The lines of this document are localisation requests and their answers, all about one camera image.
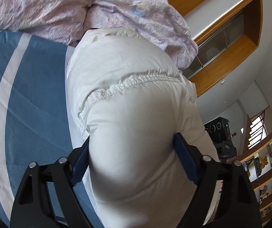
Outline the bright window with frame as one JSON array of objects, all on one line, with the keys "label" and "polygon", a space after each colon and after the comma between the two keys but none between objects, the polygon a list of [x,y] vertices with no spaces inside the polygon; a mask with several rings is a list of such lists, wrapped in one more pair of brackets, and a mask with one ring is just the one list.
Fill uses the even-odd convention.
[{"label": "bright window with frame", "polygon": [[251,119],[250,133],[249,133],[250,138],[247,140],[248,149],[251,149],[257,144],[259,144],[268,135],[268,133],[266,132],[264,120],[265,120],[265,110],[263,110],[262,112],[260,112],[259,114],[257,114]]}]

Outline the wooden door frame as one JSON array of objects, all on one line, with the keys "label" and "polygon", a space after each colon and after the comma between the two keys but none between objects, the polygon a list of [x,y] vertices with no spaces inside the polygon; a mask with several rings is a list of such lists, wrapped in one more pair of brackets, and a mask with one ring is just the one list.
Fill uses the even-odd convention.
[{"label": "wooden door frame", "polygon": [[[168,0],[181,14],[190,13],[208,0]],[[263,25],[263,1],[239,0],[194,41],[200,51],[196,57],[200,69],[190,81],[201,96],[235,70],[259,46]]]}]

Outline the wooden bookshelf with items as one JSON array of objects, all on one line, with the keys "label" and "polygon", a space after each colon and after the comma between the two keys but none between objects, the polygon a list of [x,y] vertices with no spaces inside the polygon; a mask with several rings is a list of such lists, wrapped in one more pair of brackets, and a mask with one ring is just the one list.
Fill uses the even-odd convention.
[{"label": "wooden bookshelf with items", "polygon": [[265,225],[272,219],[272,132],[235,159],[242,163],[250,178]]}]

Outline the beige puffer down jacket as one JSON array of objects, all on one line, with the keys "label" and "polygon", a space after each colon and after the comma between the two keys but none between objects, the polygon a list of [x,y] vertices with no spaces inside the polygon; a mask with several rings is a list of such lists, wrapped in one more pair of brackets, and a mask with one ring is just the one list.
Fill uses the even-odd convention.
[{"label": "beige puffer down jacket", "polygon": [[176,227],[196,190],[172,141],[217,160],[194,84],[171,58],[128,28],[93,29],[67,70],[72,118],[89,140],[84,184],[104,227]]}]

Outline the blue white bed sheet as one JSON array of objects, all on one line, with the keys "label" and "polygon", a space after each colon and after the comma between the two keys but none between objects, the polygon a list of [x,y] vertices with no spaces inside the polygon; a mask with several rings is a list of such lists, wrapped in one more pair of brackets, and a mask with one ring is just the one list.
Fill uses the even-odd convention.
[{"label": "blue white bed sheet", "polygon": [[54,163],[81,146],[66,103],[74,48],[0,30],[0,222],[8,227],[29,163]]}]

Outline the pink floral duvet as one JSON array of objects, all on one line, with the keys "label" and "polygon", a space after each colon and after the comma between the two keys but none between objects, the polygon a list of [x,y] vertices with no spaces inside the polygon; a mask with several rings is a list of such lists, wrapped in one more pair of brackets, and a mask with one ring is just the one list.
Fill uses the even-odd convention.
[{"label": "pink floral duvet", "polygon": [[181,70],[198,53],[185,19],[167,0],[0,0],[0,29],[77,45],[87,30],[126,27],[167,53]]}]

